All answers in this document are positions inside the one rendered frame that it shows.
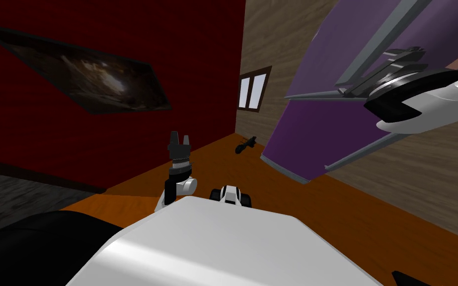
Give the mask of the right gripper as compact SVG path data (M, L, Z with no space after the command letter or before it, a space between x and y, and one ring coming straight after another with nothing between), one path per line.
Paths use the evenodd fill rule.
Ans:
M401 76L423 71L428 65L419 63L426 54L421 47L390 49L385 51L391 58L385 61L351 88L343 91L344 98L368 98L374 90Z

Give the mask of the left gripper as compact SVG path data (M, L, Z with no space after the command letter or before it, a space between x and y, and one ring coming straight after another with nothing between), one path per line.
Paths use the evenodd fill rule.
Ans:
M167 146L167 149L169 151L169 158L171 160L189 158L191 151L189 136L185 135L183 137L183 144L179 144L178 131L171 131L169 145Z

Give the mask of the small black floor object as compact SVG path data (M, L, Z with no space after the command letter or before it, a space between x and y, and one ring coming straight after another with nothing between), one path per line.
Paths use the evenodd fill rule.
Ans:
M241 154L246 148L254 148L256 145L256 136L249 137L248 139L243 138L243 141L235 148L235 154Z

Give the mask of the dark framed window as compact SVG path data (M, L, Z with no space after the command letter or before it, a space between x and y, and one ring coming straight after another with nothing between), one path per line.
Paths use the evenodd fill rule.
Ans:
M271 70L272 66L268 66L240 76L238 110L259 112Z

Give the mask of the purple cupboard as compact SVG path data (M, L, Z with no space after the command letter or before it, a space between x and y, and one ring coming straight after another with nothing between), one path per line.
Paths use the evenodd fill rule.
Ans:
M339 0L312 39L288 95L330 92L401 0ZM421 63L443 68L458 59L458 0L431 0L390 49L419 46ZM385 136L362 102L290 100L262 158L307 183L325 167Z

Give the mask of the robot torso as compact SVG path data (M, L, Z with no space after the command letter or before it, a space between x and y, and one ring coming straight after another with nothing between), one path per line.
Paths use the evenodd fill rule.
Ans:
M108 239L66 286L382 286L293 216L186 196Z

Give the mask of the dark framed wall picture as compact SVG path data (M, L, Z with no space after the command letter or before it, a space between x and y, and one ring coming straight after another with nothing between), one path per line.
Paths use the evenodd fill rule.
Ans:
M171 109L149 63L2 27L0 45L90 114Z

